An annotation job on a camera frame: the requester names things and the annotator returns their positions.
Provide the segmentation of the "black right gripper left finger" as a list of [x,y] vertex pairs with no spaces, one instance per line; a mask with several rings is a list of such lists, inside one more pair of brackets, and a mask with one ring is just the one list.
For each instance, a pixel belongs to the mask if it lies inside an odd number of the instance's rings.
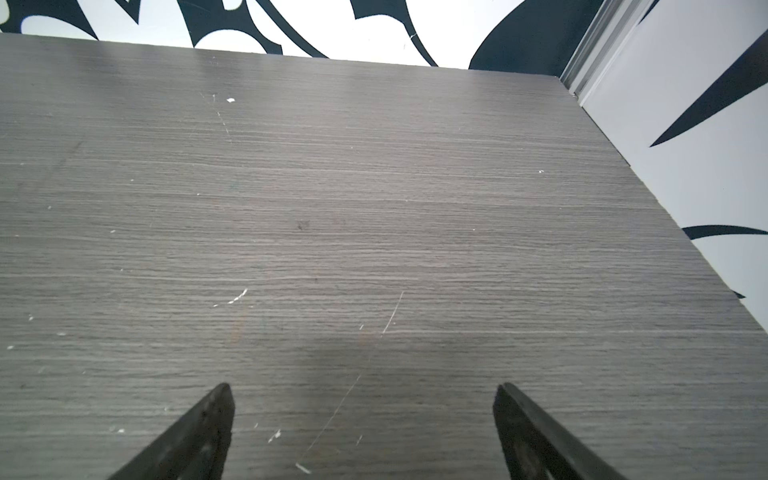
[[231,444],[234,414],[231,387],[221,383],[111,477],[220,479]]

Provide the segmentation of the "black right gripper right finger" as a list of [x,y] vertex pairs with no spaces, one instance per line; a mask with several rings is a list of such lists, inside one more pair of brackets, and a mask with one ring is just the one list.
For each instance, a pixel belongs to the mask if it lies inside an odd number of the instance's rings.
[[498,386],[493,416],[512,479],[624,477],[511,383]]

